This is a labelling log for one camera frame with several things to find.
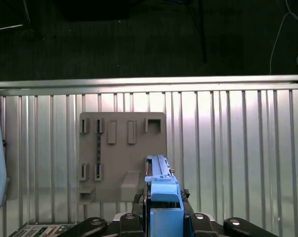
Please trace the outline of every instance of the circuit board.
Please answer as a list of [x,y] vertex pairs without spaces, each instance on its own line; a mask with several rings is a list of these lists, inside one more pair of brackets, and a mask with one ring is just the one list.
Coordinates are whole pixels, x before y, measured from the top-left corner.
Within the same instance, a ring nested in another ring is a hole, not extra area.
[[25,224],[9,237],[57,237],[76,224]]

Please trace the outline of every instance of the screw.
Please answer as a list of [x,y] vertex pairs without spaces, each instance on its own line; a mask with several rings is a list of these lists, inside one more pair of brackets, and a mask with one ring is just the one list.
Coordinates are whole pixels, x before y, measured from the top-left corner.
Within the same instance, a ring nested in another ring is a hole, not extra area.
[[195,217],[199,220],[202,220],[204,218],[202,214],[195,214]]
[[134,215],[133,215],[133,214],[127,214],[127,215],[126,215],[126,218],[127,218],[127,219],[133,219],[133,218],[134,218]]
[[230,223],[231,223],[232,225],[235,225],[235,226],[240,225],[240,222],[237,221],[237,220],[235,220],[235,219],[230,220]]
[[101,222],[99,221],[99,220],[92,220],[92,222],[91,222],[91,224],[93,225],[93,226],[98,226],[99,224],[100,224]]

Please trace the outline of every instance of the white wire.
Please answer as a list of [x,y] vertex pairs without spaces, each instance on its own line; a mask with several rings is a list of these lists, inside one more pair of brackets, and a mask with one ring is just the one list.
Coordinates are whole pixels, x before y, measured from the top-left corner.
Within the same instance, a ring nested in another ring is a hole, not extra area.
[[282,23],[279,27],[279,30],[278,30],[278,33],[277,33],[277,37],[276,37],[276,40],[275,40],[275,43],[274,43],[274,46],[273,46],[273,50],[272,50],[272,53],[271,53],[271,57],[269,59],[269,74],[271,75],[272,74],[272,59],[273,59],[273,54],[274,54],[274,50],[275,50],[275,47],[276,47],[276,43],[278,41],[278,38],[279,38],[279,34],[281,33],[281,30],[282,30],[282,27],[283,27],[283,24],[284,24],[284,21],[286,19],[287,16],[289,16],[290,13],[288,12],[284,17],[283,17],[283,20],[282,20]]
[[[291,9],[290,9],[290,7],[289,7],[289,4],[288,4],[288,0],[285,0],[285,2],[286,2],[286,6],[287,6],[288,13],[286,13],[286,15],[285,15],[285,16],[283,17],[283,19],[282,19],[282,23],[281,23],[281,25],[280,25],[280,27],[279,27],[279,30],[278,30],[278,33],[277,33],[277,37],[276,37],[276,40],[275,40],[275,43],[274,43],[274,46],[273,46],[273,50],[272,50],[271,57],[270,57],[270,60],[269,60],[269,74],[270,74],[270,75],[272,74],[272,59],[273,59],[273,55],[274,55],[274,51],[275,51],[275,47],[276,47],[276,44],[277,44],[277,41],[278,41],[278,38],[279,38],[279,35],[280,35],[281,30],[282,30],[282,27],[283,27],[283,24],[284,24],[284,21],[285,21],[286,17],[287,17],[288,15],[291,15],[291,16],[294,17],[294,18],[297,20],[297,22],[298,22],[298,17],[297,17],[296,14],[294,14],[294,13],[291,11]],[[297,67],[298,67],[298,55],[297,55],[297,58],[296,58],[296,64],[297,64]]]

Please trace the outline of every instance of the plastic slot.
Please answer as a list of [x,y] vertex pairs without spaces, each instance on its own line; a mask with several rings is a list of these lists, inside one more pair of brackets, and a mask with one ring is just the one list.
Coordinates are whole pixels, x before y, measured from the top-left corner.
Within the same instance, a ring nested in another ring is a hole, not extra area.
[[145,119],[145,132],[161,133],[163,131],[160,118],[146,118]]

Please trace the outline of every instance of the gray device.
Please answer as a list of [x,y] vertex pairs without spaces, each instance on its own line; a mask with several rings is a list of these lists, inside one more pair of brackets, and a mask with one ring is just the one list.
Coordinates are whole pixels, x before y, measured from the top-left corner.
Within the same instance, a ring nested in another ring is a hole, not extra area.
[[81,113],[80,204],[131,202],[148,155],[167,155],[163,113]]

